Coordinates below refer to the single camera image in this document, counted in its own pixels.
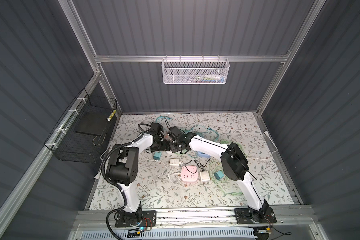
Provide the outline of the teal charger plug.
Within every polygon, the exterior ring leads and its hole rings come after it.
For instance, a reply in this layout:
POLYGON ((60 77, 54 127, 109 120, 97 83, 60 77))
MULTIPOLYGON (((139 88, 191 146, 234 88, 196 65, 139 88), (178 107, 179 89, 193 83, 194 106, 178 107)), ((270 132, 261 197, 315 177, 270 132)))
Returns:
POLYGON ((153 159, 159 161, 161 159, 162 153, 161 152, 154 152, 153 159))
POLYGON ((221 171, 221 170, 214 173, 214 177, 218 181, 221 180, 224 176, 225 175, 224 175, 223 171, 221 171))

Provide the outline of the white charger plug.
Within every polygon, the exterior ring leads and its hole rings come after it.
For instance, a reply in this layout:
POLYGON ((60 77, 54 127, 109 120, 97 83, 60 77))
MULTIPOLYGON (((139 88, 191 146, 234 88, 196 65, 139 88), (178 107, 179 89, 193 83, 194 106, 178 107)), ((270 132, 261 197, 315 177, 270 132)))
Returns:
POLYGON ((200 180, 202 183, 207 183, 211 180, 210 174, 208 171, 201 171, 199 172, 200 180))
POLYGON ((179 159, 170 159, 169 164, 172 167, 179 167, 181 165, 181 162, 179 159))

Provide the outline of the blue power strip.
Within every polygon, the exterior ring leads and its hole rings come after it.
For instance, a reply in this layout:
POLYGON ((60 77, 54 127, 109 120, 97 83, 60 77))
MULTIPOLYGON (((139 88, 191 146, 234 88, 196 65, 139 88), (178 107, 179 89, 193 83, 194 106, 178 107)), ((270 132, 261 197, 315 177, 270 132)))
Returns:
POLYGON ((210 157, 211 157, 210 155, 205 154, 205 153, 200 152, 200 151, 197 151, 197 155, 198 155, 198 157, 200 157, 200 158, 210 158, 210 157))

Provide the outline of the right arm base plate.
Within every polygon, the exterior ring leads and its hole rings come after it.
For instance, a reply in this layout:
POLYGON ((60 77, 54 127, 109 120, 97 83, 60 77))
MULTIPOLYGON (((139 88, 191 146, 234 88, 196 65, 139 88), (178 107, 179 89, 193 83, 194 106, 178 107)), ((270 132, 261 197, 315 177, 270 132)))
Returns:
POLYGON ((250 208, 236 208, 234 215, 238 224, 275 224, 277 218, 271 207, 265 211, 255 211, 250 208))

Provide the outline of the pink power strip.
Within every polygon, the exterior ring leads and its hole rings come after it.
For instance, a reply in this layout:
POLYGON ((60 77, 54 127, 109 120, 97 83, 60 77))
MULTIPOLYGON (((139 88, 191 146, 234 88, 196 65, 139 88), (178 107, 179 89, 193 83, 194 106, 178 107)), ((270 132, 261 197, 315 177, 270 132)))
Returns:
POLYGON ((181 170, 181 181, 185 184, 193 184, 198 181, 198 167, 184 165, 181 170))

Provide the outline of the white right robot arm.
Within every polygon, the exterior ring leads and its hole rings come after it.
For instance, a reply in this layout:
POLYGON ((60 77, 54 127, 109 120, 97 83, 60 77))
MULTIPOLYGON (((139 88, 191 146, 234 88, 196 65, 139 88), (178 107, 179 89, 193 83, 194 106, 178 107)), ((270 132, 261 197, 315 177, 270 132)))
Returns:
POLYGON ((249 213, 255 223, 268 222, 268 202, 261 196, 254 185, 248 160, 236 143, 220 144, 198 136, 195 133, 185 133, 177 127, 170 128, 168 135, 173 153, 183 150, 199 151, 221 161, 223 172, 230 180, 235 181, 247 200, 249 213))

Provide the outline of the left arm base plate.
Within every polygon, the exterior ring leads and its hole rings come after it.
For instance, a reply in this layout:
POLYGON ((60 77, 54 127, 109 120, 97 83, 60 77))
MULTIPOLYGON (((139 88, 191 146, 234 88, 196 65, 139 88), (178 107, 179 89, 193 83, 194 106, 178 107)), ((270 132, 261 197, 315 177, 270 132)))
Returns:
POLYGON ((128 213, 120 211, 115 216, 115 227, 154 227, 156 225, 156 211, 140 211, 136 213, 128 213))

